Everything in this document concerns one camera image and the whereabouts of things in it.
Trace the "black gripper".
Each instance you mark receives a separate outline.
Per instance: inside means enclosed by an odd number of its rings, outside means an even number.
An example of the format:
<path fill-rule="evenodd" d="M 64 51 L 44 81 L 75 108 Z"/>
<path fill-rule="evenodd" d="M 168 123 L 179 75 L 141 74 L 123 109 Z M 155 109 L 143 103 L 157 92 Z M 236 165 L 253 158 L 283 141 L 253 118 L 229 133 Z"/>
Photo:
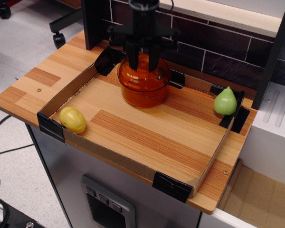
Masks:
<path fill-rule="evenodd" d="M 131 69 L 138 68 L 139 50 L 149 50 L 149 71 L 157 69 L 161 51 L 165 49 L 178 48 L 180 31 L 153 22 L 150 26 L 139 23 L 127 23 L 124 25 L 110 25 L 107 28 L 109 33 L 109 44 L 119 46 L 125 50 L 128 63 Z"/>

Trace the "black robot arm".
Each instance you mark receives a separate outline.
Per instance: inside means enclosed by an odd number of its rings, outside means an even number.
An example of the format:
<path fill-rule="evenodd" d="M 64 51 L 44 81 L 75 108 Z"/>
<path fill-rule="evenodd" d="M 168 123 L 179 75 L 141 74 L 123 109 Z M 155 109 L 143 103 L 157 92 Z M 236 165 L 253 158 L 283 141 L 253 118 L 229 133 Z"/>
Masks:
<path fill-rule="evenodd" d="M 130 0 L 132 21 L 107 29 L 110 45 L 123 47 L 133 70 L 138 68 L 139 51 L 142 48 L 149 51 L 149 71 L 154 71 L 158 66 L 161 52 L 166 48 L 178 47 L 180 32 L 156 20 L 155 13 L 159 5 L 158 0 Z"/>

